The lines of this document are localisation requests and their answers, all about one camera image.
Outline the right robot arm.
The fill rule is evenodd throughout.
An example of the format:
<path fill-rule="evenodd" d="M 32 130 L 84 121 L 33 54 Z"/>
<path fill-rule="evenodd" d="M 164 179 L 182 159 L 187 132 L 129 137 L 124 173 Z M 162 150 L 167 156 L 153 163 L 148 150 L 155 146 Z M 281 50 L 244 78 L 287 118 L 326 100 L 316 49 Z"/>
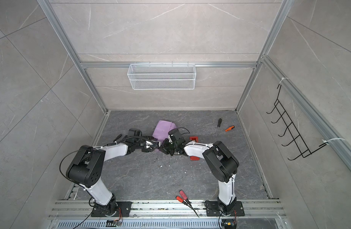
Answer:
<path fill-rule="evenodd" d="M 196 141 L 165 139 L 160 151 L 166 155 L 185 155 L 202 158 L 211 173 L 218 180 L 218 208 L 224 215 L 229 215 L 237 204 L 235 195 L 235 177 L 239 167 L 238 160 L 221 142 L 203 144 Z"/>

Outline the red tape dispenser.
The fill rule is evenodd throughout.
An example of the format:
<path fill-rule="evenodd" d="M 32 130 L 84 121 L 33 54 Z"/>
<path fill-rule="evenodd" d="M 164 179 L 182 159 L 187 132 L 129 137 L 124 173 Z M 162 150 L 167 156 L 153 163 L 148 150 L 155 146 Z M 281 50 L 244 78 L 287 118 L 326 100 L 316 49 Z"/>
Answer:
<path fill-rule="evenodd" d="M 190 137 L 189 137 L 189 140 L 190 140 L 190 141 L 195 141 L 196 143 L 198 143 L 198 137 L 197 137 L 197 136 L 190 136 Z M 190 160 L 193 160 L 193 161 L 198 161 L 198 160 L 200 160 L 200 158 L 197 157 L 197 156 L 190 156 L 189 158 L 190 158 Z"/>

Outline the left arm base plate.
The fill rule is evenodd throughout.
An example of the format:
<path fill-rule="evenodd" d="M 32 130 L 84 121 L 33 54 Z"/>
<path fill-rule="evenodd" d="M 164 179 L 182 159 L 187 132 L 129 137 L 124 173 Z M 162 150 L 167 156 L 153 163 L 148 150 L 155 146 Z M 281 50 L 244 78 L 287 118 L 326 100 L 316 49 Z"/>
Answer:
<path fill-rule="evenodd" d="M 94 204 L 91 217 L 129 217 L 132 207 L 130 201 L 109 202 L 106 206 Z"/>

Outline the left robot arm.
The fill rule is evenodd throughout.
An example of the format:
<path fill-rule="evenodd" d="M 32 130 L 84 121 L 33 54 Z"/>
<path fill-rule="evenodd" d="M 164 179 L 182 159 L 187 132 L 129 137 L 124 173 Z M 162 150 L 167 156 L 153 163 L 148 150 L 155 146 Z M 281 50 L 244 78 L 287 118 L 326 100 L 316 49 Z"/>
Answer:
<path fill-rule="evenodd" d="M 152 152 L 159 147 L 157 141 L 144 137 L 127 137 L 101 147 L 83 145 L 75 154 L 66 173 L 61 175 L 68 181 L 84 188 L 93 199 L 93 209 L 102 215 L 111 217 L 119 213 L 115 195 L 108 190 L 102 181 L 101 174 L 104 162 L 115 157 L 129 155 L 136 149 Z"/>

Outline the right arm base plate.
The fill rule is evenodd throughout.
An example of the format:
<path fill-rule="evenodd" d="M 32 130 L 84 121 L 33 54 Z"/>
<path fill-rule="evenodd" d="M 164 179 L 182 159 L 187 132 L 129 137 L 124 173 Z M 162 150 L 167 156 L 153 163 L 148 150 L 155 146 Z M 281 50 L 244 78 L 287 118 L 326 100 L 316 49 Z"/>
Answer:
<path fill-rule="evenodd" d="M 206 200 L 204 202 L 206 207 L 206 212 L 208 217 L 212 216 L 237 216 L 244 217 L 244 207 L 241 201 L 237 201 L 234 199 L 229 205 L 225 205 L 220 200 L 218 201 L 210 201 Z"/>

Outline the pink wrapping paper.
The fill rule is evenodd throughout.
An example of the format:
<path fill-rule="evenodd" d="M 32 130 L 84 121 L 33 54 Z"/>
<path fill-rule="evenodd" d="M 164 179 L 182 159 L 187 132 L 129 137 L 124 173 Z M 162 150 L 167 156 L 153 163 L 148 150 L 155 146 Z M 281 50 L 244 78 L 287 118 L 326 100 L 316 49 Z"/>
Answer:
<path fill-rule="evenodd" d="M 155 127 L 152 137 L 154 137 L 155 139 L 157 139 L 159 142 L 162 143 L 165 139 L 168 138 L 169 131 L 176 128 L 177 126 L 174 123 L 165 121 L 165 120 L 160 120 L 158 121 Z"/>

